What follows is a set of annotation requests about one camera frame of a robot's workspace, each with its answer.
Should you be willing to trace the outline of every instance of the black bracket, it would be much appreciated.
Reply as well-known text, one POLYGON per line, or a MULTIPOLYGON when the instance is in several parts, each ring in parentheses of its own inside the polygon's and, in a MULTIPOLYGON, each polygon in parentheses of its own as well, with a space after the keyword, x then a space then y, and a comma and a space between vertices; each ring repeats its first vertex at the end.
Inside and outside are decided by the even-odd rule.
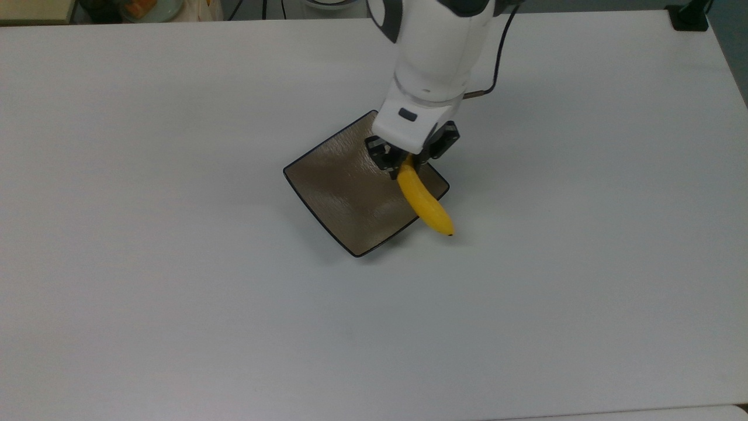
POLYGON ((671 4, 665 6, 670 15, 670 23, 676 31, 705 32, 709 29, 709 22, 704 13, 708 0, 692 0, 685 6, 671 4))
MULTIPOLYGON (((460 132, 454 121, 448 121, 441 129, 429 137, 429 141, 423 146, 420 154, 413 157, 413 164, 418 171, 421 165, 428 160, 437 160, 444 152, 460 138, 460 132)), ((381 169, 390 174, 393 180, 397 178, 397 172, 402 161, 408 157, 408 152, 396 146, 392 146, 379 136, 370 136, 364 140, 367 151, 372 161, 381 169)))

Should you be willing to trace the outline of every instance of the white table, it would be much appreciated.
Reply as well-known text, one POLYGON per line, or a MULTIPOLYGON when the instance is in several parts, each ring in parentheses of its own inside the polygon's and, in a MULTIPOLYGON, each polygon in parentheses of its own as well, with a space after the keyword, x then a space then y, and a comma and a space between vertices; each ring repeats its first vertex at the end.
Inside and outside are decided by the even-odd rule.
POLYGON ((504 54, 435 163, 458 234, 354 259, 281 169, 380 104, 371 22, 0 28, 0 419, 748 402, 748 112, 714 34, 523 15, 504 54))

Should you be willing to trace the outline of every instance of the black button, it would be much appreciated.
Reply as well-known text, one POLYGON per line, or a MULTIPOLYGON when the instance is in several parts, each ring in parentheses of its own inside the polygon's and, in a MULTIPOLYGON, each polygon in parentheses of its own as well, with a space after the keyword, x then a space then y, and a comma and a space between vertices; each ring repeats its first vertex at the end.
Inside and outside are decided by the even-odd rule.
POLYGON ((416 118, 418 118, 418 114, 412 111, 408 111, 407 109, 404 109, 404 108, 401 108, 397 114, 400 117, 408 121, 416 121, 416 118))

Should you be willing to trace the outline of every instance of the square plate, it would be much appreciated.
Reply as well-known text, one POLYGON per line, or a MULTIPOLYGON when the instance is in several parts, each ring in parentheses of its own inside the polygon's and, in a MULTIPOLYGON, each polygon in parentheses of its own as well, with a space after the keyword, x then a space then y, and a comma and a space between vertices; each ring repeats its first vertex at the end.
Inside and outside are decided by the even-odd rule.
MULTIPOLYGON (((283 169, 309 211, 354 257, 381 246, 418 219, 397 182, 367 152, 364 140, 372 135, 376 114, 368 112, 283 169)), ((418 174, 437 199, 450 189, 428 163, 418 174)))

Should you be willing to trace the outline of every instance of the orange object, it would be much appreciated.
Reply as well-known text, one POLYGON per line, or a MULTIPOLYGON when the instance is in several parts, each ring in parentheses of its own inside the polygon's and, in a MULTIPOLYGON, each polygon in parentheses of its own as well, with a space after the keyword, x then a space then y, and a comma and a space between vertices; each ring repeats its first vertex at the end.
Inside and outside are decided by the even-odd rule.
POLYGON ((125 10, 130 16, 136 19, 142 19, 148 12, 156 6, 158 0, 129 0, 125 3, 125 10))

